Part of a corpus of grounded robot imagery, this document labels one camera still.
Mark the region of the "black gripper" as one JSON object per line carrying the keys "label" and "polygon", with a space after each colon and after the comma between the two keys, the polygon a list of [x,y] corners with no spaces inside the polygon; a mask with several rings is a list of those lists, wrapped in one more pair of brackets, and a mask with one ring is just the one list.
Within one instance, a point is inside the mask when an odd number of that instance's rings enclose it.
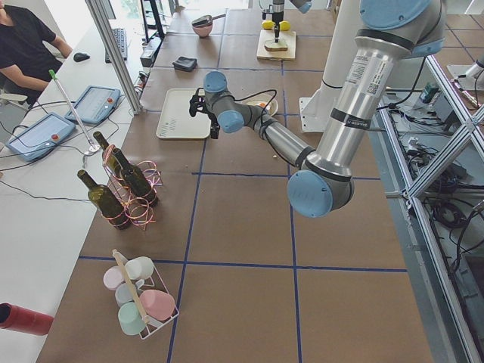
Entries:
{"label": "black gripper", "polygon": [[[200,94],[200,90],[197,89],[191,96],[189,101],[189,114],[191,117],[195,117],[197,113],[207,114],[208,110],[205,103],[205,96]],[[219,138],[220,125],[216,121],[212,121],[210,125],[210,137],[211,139]]]}
{"label": "black gripper", "polygon": [[280,22],[284,19],[284,0],[273,0],[271,19],[275,23],[275,42],[279,42]]}

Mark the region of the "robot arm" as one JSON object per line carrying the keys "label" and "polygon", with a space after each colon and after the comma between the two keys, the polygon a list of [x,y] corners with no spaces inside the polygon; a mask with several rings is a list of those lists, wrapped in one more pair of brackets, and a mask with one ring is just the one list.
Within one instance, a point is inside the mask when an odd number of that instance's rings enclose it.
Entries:
{"label": "robot arm", "polygon": [[[290,0],[290,3],[302,14],[307,13],[312,6],[312,2],[306,0]],[[265,20],[269,14],[271,20],[275,23],[275,42],[279,43],[281,22],[284,20],[285,0],[272,0],[268,5],[262,5],[259,2],[259,7],[262,11],[262,19]]]}
{"label": "robot arm", "polygon": [[191,116],[205,113],[225,133],[250,127],[296,167],[287,196],[293,209],[309,218],[325,216],[351,200],[350,163],[396,64],[435,54],[443,43],[444,1],[362,1],[358,10],[355,56],[317,147],[307,145],[264,108],[236,101],[219,71],[207,73],[204,93],[190,100]]}

